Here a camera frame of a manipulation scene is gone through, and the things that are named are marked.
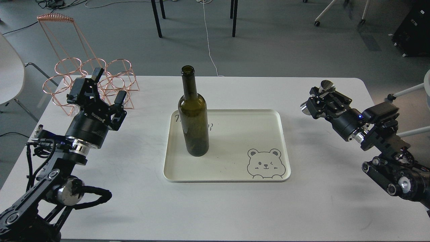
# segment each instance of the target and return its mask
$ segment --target bear drawing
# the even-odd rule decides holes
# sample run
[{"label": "bear drawing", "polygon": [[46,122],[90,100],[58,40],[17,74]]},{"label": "bear drawing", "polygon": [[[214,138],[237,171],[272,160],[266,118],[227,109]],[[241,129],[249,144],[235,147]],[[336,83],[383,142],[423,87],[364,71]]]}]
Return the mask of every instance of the bear drawing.
[{"label": "bear drawing", "polygon": [[269,152],[258,152],[256,149],[248,151],[249,164],[248,172],[252,178],[261,176],[264,178],[273,178],[285,174],[285,166],[280,159],[281,152],[278,149],[271,149]]}]

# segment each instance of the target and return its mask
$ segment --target wine bottle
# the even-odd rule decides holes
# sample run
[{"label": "wine bottle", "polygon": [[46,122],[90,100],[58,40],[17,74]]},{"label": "wine bottle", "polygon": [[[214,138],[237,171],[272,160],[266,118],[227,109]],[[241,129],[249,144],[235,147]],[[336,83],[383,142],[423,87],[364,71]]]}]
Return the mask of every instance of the wine bottle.
[{"label": "wine bottle", "polygon": [[178,111],[185,145],[191,155],[202,156],[209,149],[206,101],[197,93],[194,68],[190,65],[182,67],[181,75],[184,95],[179,100]]}]

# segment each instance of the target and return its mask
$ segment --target robotic arm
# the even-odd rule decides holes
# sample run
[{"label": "robotic arm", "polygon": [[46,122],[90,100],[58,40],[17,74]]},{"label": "robotic arm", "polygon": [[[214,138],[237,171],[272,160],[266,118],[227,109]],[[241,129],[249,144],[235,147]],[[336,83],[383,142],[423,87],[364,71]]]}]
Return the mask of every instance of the robotic arm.
[{"label": "robotic arm", "polygon": [[[85,186],[82,180],[71,175],[76,164],[86,164],[91,148],[101,148],[109,130],[119,130],[127,114],[123,108],[125,91],[118,93],[112,105],[100,99],[97,83],[103,71],[96,68],[92,76],[75,80],[67,102],[78,105],[80,112],[73,118],[65,136],[43,130],[40,125],[35,138],[28,143],[30,174],[27,192],[0,214],[1,241],[59,242],[60,229],[73,209],[93,207],[112,197],[110,191]],[[34,173],[30,146],[35,147],[35,154],[46,158]],[[100,197],[93,202],[78,204],[85,193]],[[42,200],[56,205],[45,218],[38,215],[37,207]],[[51,224],[62,210],[57,222]]]},{"label": "robotic arm", "polygon": [[304,114],[325,118],[345,141],[356,140],[366,151],[376,147],[381,154],[362,164],[362,170],[390,196],[421,202],[430,209],[430,169],[420,165],[408,151],[410,145],[396,135],[398,108],[383,102],[360,113],[352,100],[324,80],[312,87],[311,97],[301,104]]}]

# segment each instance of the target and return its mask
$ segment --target white tray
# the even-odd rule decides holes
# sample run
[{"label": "white tray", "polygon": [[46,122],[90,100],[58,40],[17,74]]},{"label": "white tray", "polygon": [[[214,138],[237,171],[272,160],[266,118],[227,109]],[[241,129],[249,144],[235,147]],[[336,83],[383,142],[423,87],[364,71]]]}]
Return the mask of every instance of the white tray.
[{"label": "white tray", "polygon": [[164,176],[171,182],[272,182],[291,174],[279,113],[208,110],[209,151],[187,152],[178,111],[170,119]]}]

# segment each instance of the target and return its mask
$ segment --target white cable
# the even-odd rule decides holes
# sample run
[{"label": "white cable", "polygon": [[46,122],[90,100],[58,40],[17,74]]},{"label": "white cable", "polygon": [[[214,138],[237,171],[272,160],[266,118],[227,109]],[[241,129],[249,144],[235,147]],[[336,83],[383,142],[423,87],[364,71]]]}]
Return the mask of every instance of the white cable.
[{"label": "white cable", "polygon": [[208,26],[206,25],[205,4],[210,3],[210,2],[212,2],[212,0],[200,0],[200,3],[203,3],[203,18],[204,18],[204,20],[205,20],[206,37],[207,37],[207,40],[208,40],[209,58],[211,59],[212,64],[215,66],[216,76],[217,76],[217,77],[223,77],[223,76],[218,75],[218,68],[216,68],[215,63],[214,63],[214,61],[212,60],[212,57],[211,57],[211,49],[209,48],[209,33],[208,33]]}]

